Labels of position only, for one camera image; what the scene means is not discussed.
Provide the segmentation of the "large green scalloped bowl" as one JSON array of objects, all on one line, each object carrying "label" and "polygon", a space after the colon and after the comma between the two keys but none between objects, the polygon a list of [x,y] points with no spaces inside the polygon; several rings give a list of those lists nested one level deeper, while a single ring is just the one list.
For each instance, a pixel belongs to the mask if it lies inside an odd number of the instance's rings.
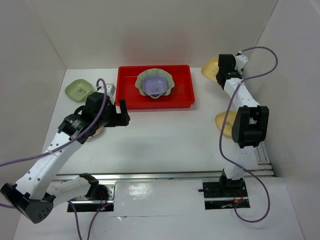
[{"label": "large green scalloped bowl", "polygon": [[[164,77],[167,81],[167,86],[168,89],[165,93],[160,94],[160,95],[148,95],[143,91],[143,83],[142,81],[149,76],[161,76]],[[175,82],[173,80],[173,76],[168,73],[167,71],[160,69],[160,68],[151,68],[151,69],[147,69],[145,71],[143,71],[142,73],[140,73],[135,81],[135,87],[138,89],[140,95],[142,96],[149,96],[152,99],[158,99],[161,96],[168,96],[171,93],[171,90],[175,87]]]}]

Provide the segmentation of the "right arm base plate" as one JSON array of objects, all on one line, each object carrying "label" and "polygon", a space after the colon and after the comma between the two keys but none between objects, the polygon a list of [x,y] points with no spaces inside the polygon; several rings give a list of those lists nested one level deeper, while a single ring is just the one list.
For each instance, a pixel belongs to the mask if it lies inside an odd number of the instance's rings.
[{"label": "right arm base plate", "polygon": [[203,182],[202,189],[205,210],[233,209],[237,203],[238,208],[250,208],[250,201],[245,182],[239,188],[220,189],[219,182]]}]

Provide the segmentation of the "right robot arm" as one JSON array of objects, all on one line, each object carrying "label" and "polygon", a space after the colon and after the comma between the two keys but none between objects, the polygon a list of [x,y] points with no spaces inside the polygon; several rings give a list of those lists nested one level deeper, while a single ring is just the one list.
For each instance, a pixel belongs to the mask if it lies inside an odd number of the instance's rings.
[{"label": "right robot arm", "polygon": [[237,110],[231,138],[238,145],[238,150],[223,169],[218,184],[220,194],[226,197],[235,197],[241,190],[246,161],[267,134],[269,109],[261,106],[242,82],[242,70],[247,61],[248,58],[240,53],[218,56],[216,80]]}]

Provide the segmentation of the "purple square plate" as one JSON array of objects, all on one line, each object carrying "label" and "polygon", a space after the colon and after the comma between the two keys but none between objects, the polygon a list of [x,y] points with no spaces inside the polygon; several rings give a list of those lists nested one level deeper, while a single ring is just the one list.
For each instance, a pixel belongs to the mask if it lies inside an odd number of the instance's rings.
[{"label": "purple square plate", "polygon": [[168,90],[167,80],[162,76],[148,76],[142,81],[142,89],[147,95],[161,95]]}]

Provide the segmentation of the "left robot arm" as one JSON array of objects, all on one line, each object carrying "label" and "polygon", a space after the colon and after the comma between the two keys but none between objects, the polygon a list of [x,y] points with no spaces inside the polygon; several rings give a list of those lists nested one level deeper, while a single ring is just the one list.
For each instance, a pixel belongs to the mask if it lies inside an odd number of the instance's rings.
[{"label": "left robot arm", "polygon": [[130,117],[126,101],[119,101],[120,112],[105,93],[90,94],[85,105],[64,118],[51,144],[30,170],[16,183],[0,189],[6,200],[32,223],[48,217],[54,207],[77,197],[92,200],[103,190],[89,173],[72,180],[52,183],[69,158],[101,128],[127,126]]}]

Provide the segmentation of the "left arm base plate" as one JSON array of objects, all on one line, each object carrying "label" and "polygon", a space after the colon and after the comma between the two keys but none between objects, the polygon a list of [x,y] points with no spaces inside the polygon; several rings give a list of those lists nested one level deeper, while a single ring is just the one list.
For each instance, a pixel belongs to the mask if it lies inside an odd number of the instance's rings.
[{"label": "left arm base plate", "polygon": [[73,198],[71,203],[78,213],[93,213],[97,210],[101,212],[113,212],[115,190],[115,182],[103,182],[99,185],[95,196],[91,198],[78,196]]}]

